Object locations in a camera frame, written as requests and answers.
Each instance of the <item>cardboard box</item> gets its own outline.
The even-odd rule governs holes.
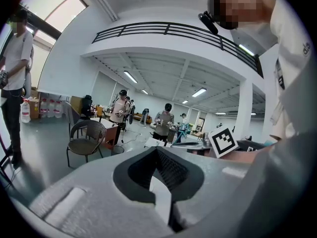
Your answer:
[[[37,90],[31,90],[31,97],[33,99],[40,99],[40,92],[38,92]]]
[[[29,101],[31,120],[38,119],[40,114],[40,100],[33,99]]]
[[[81,108],[83,107],[82,99],[83,98],[76,97],[76,96],[72,96],[70,99],[71,106],[79,114],[81,114]]]

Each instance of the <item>person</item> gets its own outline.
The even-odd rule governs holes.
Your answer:
[[[141,123],[143,121],[144,123],[144,127],[146,127],[146,124],[147,124],[147,118],[148,118],[148,114],[149,114],[150,110],[149,109],[144,109],[142,111],[142,117],[139,121],[139,123]]]
[[[9,155],[13,155],[11,160],[13,165],[18,165],[22,159],[20,105],[25,81],[25,67],[29,63],[33,48],[33,36],[26,29],[27,17],[25,10],[20,10],[13,16],[11,26],[14,35],[0,61],[0,68],[5,65],[5,70],[8,72],[6,80],[0,86],[1,97],[7,98],[1,109],[5,126],[10,135],[11,144],[7,152]]]
[[[161,141],[166,141],[169,126],[174,123],[174,115],[170,113],[172,110],[172,104],[167,103],[165,109],[162,112],[158,112],[154,122],[157,123],[157,127],[153,133],[153,138]]]
[[[181,133],[187,133],[188,130],[188,121],[186,119],[186,114],[182,113],[181,117],[183,118],[183,121],[180,123],[179,130],[177,132],[177,142],[176,143],[181,143],[182,141],[180,140],[180,134]]]
[[[114,144],[116,145],[119,139],[120,131],[123,126],[123,118],[127,114],[129,114],[130,106],[126,101],[125,97],[127,96],[126,90],[121,90],[119,92],[120,98],[114,103],[113,107],[111,108],[111,116],[109,121],[116,123],[118,125],[117,132],[115,135]]]
[[[298,76],[312,55],[313,44],[298,16],[286,0],[208,0],[208,13],[221,27],[231,30],[248,23],[269,23],[279,43],[275,65],[277,104],[271,122],[270,136],[277,141],[296,134],[287,113],[279,102],[279,96]],[[233,151],[224,159],[252,162],[256,154]]]

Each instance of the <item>water bottle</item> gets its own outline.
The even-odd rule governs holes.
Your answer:
[[[46,99],[42,99],[41,106],[40,106],[40,114],[41,118],[44,118],[48,115],[48,104]]]
[[[53,100],[50,100],[50,104],[48,108],[48,117],[54,117],[54,109],[55,109],[55,103]]]
[[[61,118],[62,116],[62,104],[61,104],[61,101],[57,101],[56,102],[56,106],[55,106],[55,109],[54,109],[54,113],[55,113],[55,117],[56,118]]]
[[[24,99],[24,102],[21,104],[21,121],[27,123],[30,120],[31,118],[29,100]]]

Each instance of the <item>balcony railing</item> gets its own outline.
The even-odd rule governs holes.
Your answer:
[[[171,22],[140,22],[117,26],[97,33],[94,42],[130,34],[175,35],[201,41],[237,57],[263,77],[259,56],[252,56],[231,40],[205,29]]]

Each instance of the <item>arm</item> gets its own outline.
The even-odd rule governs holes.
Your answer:
[[[26,33],[26,37],[23,43],[23,49],[21,54],[21,61],[8,73],[8,78],[11,78],[21,69],[28,65],[31,51],[33,47],[33,37],[31,33]]]
[[[19,72],[21,69],[23,69],[25,66],[28,65],[28,60],[21,60],[9,73],[7,78],[11,78],[13,75],[15,75],[17,72]]]
[[[0,61],[0,70],[2,69],[4,65],[5,65],[5,57],[3,57]]]

